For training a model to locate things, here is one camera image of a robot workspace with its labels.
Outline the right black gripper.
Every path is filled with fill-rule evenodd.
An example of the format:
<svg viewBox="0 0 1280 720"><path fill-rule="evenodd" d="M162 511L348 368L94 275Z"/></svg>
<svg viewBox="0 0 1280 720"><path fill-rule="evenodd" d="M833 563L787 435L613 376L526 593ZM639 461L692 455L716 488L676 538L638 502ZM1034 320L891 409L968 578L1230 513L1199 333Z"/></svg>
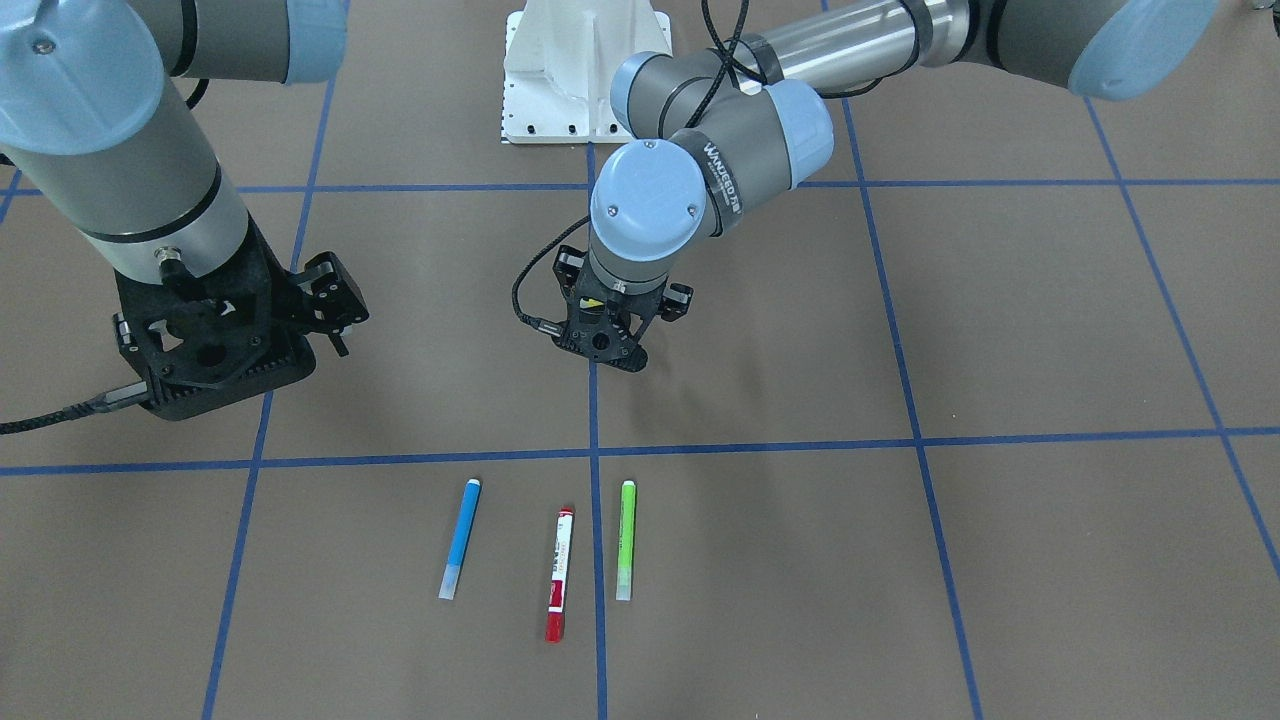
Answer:
<svg viewBox="0 0 1280 720"><path fill-rule="evenodd" d="M179 421L311 375L316 357L305 334L344 337L370 318L355 278L335 252L320 252L285 274L256 222L228 261L182 297L164 284L115 275L120 313L111 318L118 352L146 382L143 407Z"/></svg>

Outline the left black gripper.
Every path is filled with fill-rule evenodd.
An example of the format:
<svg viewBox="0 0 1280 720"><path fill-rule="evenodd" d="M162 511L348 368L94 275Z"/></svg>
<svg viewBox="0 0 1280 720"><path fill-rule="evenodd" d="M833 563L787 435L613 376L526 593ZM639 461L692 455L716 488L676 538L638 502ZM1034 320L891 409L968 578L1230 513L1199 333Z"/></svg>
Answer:
<svg viewBox="0 0 1280 720"><path fill-rule="evenodd" d="M663 322L684 318L692 301L692 288L669 283L645 293L622 293L605 287L594 272L584 270L586 265L585 251L570 245L557 249L554 275L567 316L550 324L553 343L593 363L622 372L641 372L648 364L648 354L640 338L655 316ZM581 309L581 297L599 299L605 305Z"/></svg>

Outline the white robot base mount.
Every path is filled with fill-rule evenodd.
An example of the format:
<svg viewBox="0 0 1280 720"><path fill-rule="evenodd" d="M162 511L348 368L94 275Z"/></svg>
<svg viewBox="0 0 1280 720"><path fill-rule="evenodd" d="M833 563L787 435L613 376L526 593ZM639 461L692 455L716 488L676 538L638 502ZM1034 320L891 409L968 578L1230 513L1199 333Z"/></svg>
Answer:
<svg viewBox="0 0 1280 720"><path fill-rule="evenodd" d="M500 138L627 143L611 82L636 53L671 51L671 22L649 1L527 1L506 18Z"/></svg>

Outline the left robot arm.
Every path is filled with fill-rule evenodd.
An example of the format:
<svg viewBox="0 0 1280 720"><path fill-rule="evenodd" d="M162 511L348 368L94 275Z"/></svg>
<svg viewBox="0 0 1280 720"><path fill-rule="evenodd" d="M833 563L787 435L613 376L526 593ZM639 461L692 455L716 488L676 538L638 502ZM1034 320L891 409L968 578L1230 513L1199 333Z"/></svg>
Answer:
<svg viewBox="0 0 1280 720"><path fill-rule="evenodd" d="M835 151L827 106L915 67L972 63L1125 101L1160 85L1206 32L1213 1L855 1L763 33L737 20L687 56L645 51L611 81L631 141L605 161L577 228L547 245L561 322L525 325L593 363L640 372L650 324L694 292L669 274L691 243L721 237L796 188Z"/></svg>

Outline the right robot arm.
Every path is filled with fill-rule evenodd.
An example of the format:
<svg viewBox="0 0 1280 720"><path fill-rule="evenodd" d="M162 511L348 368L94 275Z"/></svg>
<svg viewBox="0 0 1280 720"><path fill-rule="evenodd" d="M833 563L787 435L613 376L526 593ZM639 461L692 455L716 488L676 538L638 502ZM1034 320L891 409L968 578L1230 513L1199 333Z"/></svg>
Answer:
<svg viewBox="0 0 1280 720"><path fill-rule="evenodd" d="M36 430L141 406L177 421L308 377L369 319L333 252L276 259L195 119L212 79L335 78L340 1L5 1L3 160L109 261L133 384L6 421Z"/></svg>

